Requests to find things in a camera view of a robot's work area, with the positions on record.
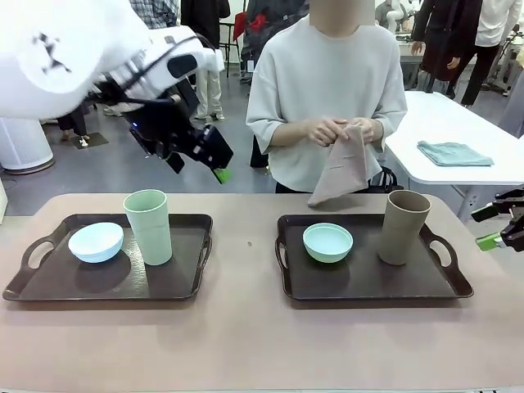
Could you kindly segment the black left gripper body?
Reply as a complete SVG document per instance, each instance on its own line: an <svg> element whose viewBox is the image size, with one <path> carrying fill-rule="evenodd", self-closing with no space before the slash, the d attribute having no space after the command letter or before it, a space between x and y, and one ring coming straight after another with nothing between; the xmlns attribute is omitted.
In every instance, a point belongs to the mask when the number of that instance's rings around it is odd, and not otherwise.
<svg viewBox="0 0 524 393"><path fill-rule="evenodd" d="M202 131L193 126L189 110L182 96L163 96L129 112L129 131L149 155L167 160L171 153L177 153L204 160Z"/></svg>

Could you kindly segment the person's right hand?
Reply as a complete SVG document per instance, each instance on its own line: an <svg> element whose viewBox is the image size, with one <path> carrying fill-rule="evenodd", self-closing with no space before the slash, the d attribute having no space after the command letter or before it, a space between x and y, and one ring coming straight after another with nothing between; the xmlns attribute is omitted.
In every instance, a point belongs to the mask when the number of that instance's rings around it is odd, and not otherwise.
<svg viewBox="0 0 524 393"><path fill-rule="evenodd" d="M329 147L338 139L347 139L346 126L348 120L334 118L319 118L307 120L305 131L309 139L321 147Z"/></svg>

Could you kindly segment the person's left hand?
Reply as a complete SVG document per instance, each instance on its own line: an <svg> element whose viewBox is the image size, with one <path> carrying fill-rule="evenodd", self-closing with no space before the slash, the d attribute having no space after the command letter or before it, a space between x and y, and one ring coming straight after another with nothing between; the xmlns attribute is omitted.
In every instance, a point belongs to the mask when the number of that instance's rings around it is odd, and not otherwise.
<svg viewBox="0 0 524 393"><path fill-rule="evenodd" d="M354 118L350 125L360 129L365 144L379 142L383 138L384 128L378 120L359 117Z"/></svg>

